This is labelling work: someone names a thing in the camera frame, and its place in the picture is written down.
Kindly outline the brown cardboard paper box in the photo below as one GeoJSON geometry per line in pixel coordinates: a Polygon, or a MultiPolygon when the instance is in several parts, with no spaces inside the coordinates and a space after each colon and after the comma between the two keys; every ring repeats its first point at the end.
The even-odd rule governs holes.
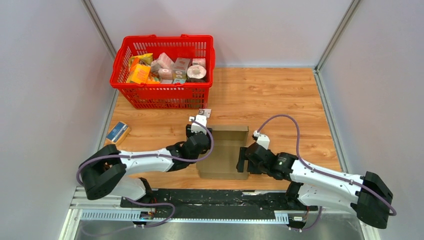
{"type": "Polygon", "coordinates": [[[211,125],[214,148],[207,159],[197,162],[196,169],[202,179],[247,180],[246,167],[238,172],[240,148],[247,145],[247,125],[211,125]]]}

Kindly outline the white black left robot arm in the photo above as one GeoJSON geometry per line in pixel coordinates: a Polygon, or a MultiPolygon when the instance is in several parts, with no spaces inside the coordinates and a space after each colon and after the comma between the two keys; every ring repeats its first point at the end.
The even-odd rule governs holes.
{"type": "Polygon", "coordinates": [[[212,129],[196,121],[186,126],[185,141],[154,151],[130,152],[107,144],[82,162],[76,172],[89,200],[114,195],[133,200],[140,207],[153,201],[148,182],[132,175],[175,172],[206,159],[214,148],[212,129]]]}

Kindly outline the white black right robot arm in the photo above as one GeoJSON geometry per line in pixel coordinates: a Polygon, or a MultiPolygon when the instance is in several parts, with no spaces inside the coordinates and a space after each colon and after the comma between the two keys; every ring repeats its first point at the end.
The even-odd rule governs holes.
{"type": "Polygon", "coordinates": [[[374,172],[337,172],[290,153],[274,154],[256,142],[240,148],[238,172],[243,171],[244,163],[249,173],[289,181],[285,203],[293,210],[301,206],[341,210],[377,229],[386,229],[389,217],[396,214],[391,205],[393,193],[374,172]]]}

